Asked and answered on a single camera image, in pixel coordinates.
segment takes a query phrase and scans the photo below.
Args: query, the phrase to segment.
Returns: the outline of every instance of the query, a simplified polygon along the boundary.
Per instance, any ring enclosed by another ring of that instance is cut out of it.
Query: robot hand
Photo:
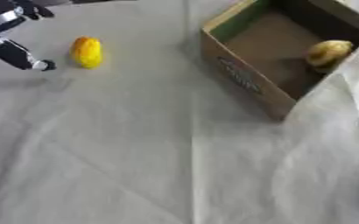
[[[37,20],[39,16],[52,18],[54,14],[30,0],[0,0],[0,32],[22,24],[25,21],[24,16]],[[55,69],[55,64],[51,60],[37,60],[25,47],[1,36],[0,60],[23,70],[48,71]]]

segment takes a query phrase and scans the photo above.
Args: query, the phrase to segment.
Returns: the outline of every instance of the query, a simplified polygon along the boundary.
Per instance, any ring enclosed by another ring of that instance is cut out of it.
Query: white fabric
[[[271,122],[199,60],[195,33],[229,4],[60,6],[17,28],[59,69],[0,61],[0,223],[359,224],[359,53]],[[84,35],[95,70],[67,59]]]

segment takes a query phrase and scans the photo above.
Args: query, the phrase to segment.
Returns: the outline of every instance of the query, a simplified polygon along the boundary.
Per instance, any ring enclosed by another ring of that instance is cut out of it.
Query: open box
[[[330,39],[359,46],[359,13],[335,0],[242,0],[201,31],[203,57],[277,119],[322,79],[304,58]]]

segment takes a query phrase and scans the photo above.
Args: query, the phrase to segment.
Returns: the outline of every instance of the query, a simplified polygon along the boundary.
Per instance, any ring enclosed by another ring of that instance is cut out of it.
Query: table surface
[[[0,223],[359,223],[359,52],[274,123],[199,59],[232,3],[57,6],[10,33],[59,69],[0,61]],[[80,36],[100,67],[67,58]]]

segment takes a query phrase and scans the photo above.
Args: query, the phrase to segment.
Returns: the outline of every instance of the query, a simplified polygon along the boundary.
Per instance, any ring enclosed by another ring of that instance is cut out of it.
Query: banana peel
[[[354,45],[345,40],[328,40],[312,46],[306,62],[320,74],[333,71],[353,51]]]
[[[97,38],[77,38],[71,47],[70,54],[72,59],[82,67],[98,67],[102,62],[101,42]]]

